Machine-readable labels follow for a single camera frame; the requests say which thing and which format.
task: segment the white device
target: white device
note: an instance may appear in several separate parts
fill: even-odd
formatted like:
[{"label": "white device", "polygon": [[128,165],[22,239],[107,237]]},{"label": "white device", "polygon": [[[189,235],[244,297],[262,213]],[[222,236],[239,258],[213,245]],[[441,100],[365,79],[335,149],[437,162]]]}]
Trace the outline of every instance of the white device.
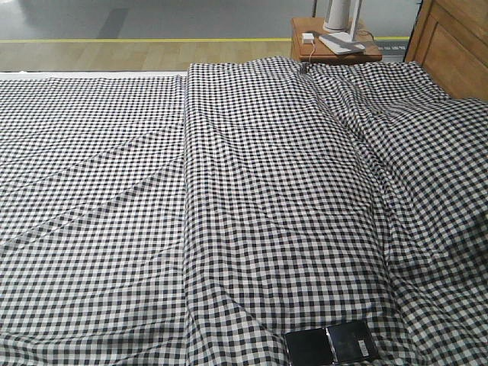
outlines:
[{"label": "white device", "polygon": [[351,28],[349,32],[338,32],[331,34],[322,34],[319,40],[324,43],[336,55],[345,55],[348,53],[364,52],[364,44],[355,40],[356,29],[359,22],[359,12],[361,11],[362,0],[355,0],[354,14],[352,17]]},{"label": "white device", "polygon": [[313,34],[302,33],[302,43],[303,44],[313,44]]},{"label": "white device", "polygon": [[329,33],[343,32],[349,26],[351,0],[329,0],[323,29]]}]

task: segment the lamp base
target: lamp base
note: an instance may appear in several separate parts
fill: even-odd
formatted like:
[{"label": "lamp base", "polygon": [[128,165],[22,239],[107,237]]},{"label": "lamp base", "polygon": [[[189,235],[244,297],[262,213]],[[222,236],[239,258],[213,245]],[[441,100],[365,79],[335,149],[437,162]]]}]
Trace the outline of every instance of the lamp base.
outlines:
[{"label": "lamp base", "polygon": [[346,32],[334,34],[322,34],[319,40],[324,43],[336,55],[348,53],[363,53],[366,50],[364,44],[352,40],[351,34]]}]

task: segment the wooden floor strip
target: wooden floor strip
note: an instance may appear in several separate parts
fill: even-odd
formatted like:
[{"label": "wooden floor strip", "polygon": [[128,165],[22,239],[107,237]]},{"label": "wooden floor strip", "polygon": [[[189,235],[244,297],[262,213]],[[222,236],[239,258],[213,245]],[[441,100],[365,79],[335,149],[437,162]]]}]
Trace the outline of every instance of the wooden floor strip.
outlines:
[{"label": "wooden floor strip", "polygon": [[0,42],[0,71],[181,71],[190,63],[289,56],[287,40]]}]

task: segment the wooden bed frame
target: wooden bed frame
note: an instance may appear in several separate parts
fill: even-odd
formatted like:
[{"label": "wooden bed frame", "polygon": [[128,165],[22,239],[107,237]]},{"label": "wooden bed frame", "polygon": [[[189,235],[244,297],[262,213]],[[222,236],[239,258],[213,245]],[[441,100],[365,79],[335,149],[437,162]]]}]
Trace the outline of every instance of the wooden bed frame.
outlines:
[{"label": "wooden bed frame", "polygon": [[405,61],[454,98],[488,100],[488,0],[424,0]]}]

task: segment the nightstand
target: nightstand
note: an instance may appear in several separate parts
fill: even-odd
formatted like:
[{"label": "nightstand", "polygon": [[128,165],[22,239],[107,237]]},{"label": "nightstand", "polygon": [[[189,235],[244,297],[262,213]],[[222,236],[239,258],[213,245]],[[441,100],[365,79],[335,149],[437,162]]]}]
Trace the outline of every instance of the nightstand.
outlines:
[{"label": "nightstand", "polygon": [[[373,37],[366,31],[364,25],[360,22],[356,39],[361,41],[366,50],[364,53],[351,53],[348,55],[335,55],[325,44],[319,41],[318,35],[327,33],[323,30],[324,18],[293,18],[291,19],[291,58],[296,61],[310,61],[312,63],[328,63],[331,65],[353,65],[356,63],[372,63],[381,61],[381,51],[373,41]],[[316,51],[310,57],[313,51],[313,45],[302,44],[302,33],[314,33]]]}]

